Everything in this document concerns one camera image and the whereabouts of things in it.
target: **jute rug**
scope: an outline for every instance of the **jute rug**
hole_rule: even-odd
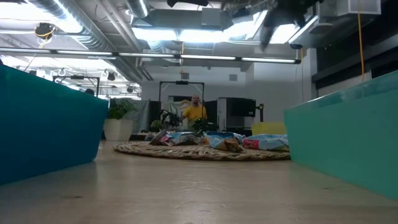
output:
[[[114,147],[117,152],[140,156],[170,159],[199,159],[217,161],[270,161],[290,159],[289,152],[271,152],[245,149],[244,152],[226,152],[206,145],[198,146],[152,146],[148,142],[125,142]]]

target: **person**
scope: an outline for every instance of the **person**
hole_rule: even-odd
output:
[[[192,127],[195,121],[199,118],[202,118],[202,108],[203,108],[203,120],[207,119],[206,108],[200,103],[200,98],[198,95],[192,96],[191,105],[187,107],[182,116],[181,122],[187,118],[188,119],[188,127]]]
[[[90,88],[86,89],[85,93],[88,93],[88,94],[93,95],[93,96],[95,95],[94,90],[92,90]]]

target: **fluorescent light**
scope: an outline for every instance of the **fluorescent light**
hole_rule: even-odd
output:
[[[303,28],[301,28],[292,38],[290,38],[288,43],[291,44],[293,41],[295,41],[298,37],[300,37],[300,35],[304,33],[304,31],[306,31],[317,20],[318,16],[314,16]]]
[[[71,88],[72,90],[80,90],[78,86],[67,85],[67,87]]]
[[[249,58],[243,57],[243,62],[273,62],[273,63],[295,63],[293,59],[278,59],[278,58]]]
[[[141,29],[132,28],[137,39],[146,41],[177,40],[177,35],[172,29]]]
[[[224,41],[222,31],[211,30],[183,30],[180,40],[194,43],[218,43]]]
[[[107,56],[112,55],[112,52],[92,52],[92,51],[82,51],[82,50],[58,50],[59,54],[71,54],[71,55],[100,55]]]
[[[271,37],[270,44],[284,44],[286,43],[298,30],[299,26],[294,24],[285,24],[276,28]]]
[[[0,18],[15,20],[49,21],[53,15],[44,12],[33,4],[0,2]]]
[[[209,59],[209,60],[235,60],[236,57],[212,56],[212,55],[181,55],[181,58]]]
[[[137,95],[98,95],[98,98],[108,100],[110,98],[132,98],[133,100],[141,100]]]
[[[18,48],[9,48],[9,47],[0,47],[0,52],[15,52],[15,53],[37,53],[37,54],[49,54],[50,50],[43,49],[18,49]]]
[[[88,56],[88,59],[102,59],[102,60],[116,60],[116,57],[107,57],[107,56]]]
[[[119,53],[119,55],[128,57],[174,58],[174,55],[172,54]]]

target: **blue container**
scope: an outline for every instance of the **blue container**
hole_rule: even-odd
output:
[[[0,184],[92,161],[108,102],[0,65]]]
[[[398,72],[285,112],[292,159],[398,199]]]

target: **ventilation duct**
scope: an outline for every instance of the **ventilation duct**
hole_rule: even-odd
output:
[[[29,2],[44,12],[52,14],[61,21],[65,21],[66,24],[70,24],[71,26],[80,26],[74,27],[74,29],[80,29],[81,32],[78,34],[81,34],[81,36],[73,38],[79,41],[88,50],[116,51],[116,48],[74,1],[29,0]],[[117,58],[116,60],[107,62],[119,69],[123,76],[125,76],[129,81],[138,82],[137,78],[142,80],[141,75],[130,67],[125,60]]]
[[[144,18],[149,14],[149,5],[146,0],[126,0],[130,14],[136,18]]]
[[[149,48],[153,51],[153,53],[158,53],[158,54],[175,54],[176,51],[167,49],[164,46],[163,41],[147,41]],[[163,60],[167,60],[169,62],[173,63],[180,63],[180,59],[175,59],[175,58],[165,58]]]
[[[381,14],[381,0],[327,0],[315,5],[315,22],[300,29],[290,40],[290,44],[300,44],[308,48],[327,47],[339,42],[358,30],[358,13],[361,25],[370,23]]]

